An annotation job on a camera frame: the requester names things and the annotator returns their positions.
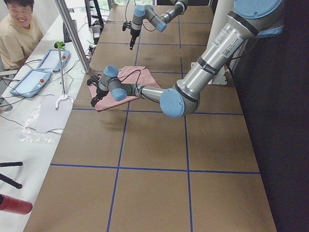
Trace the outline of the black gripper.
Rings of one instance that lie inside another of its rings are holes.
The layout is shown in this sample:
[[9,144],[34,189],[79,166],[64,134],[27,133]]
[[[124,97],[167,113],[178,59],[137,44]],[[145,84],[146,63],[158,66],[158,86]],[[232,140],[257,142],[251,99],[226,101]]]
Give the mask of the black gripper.
[[140,30],[135,30],[135,29],[131,29],[130,30],[130,35],[131,35],[131,40],[130,40],[130,46],[129,49],[133,50],[134,48],[134,44],[136,42],[136,39],[139,37],[140,35]]
[[92,99],[91,105],[95,106],[100,100],[102,100],[108,94],[107,90],[97,87],[96,96]]

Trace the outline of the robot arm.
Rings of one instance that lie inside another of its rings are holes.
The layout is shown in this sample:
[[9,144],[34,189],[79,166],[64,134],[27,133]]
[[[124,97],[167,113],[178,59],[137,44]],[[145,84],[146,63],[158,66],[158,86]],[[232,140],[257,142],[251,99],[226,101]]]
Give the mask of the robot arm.
[[131,40],[130,40],[130,45],[129,45],[130,50],[133,49],[136,39],[140,35],[143,21],[145,19],[152,26],[154,26],[154,28],[157,31],[163,32],[166,29],[167,24],[170,23],[175,17],[183,14],[188,7],[187,0],[171,0],[171,2],[174,3],[174,6],[168,9],[162,15],[158,15],[155,12],[154,7],[151,5],[135,6],[132,21],[125,22],[123,24],[123,31],[125,31],[126,28],[130,29],[130,35],[131,35]]
[[191,67],[188,74],[168,89],[138,83],[125,84],[118,78],[118,69],[107,66],[101,75],[88,79],[96,94],[95,106],[111,94],[114,100],[127,97],[148,99],[159,103],[162,112],[178,118],[193,113],[199,106],[200,92],[232,58],[237,49],[251,38],[271,37],[283,30],[285,3],[282,0],[236,0],[226,15],[226,23]]

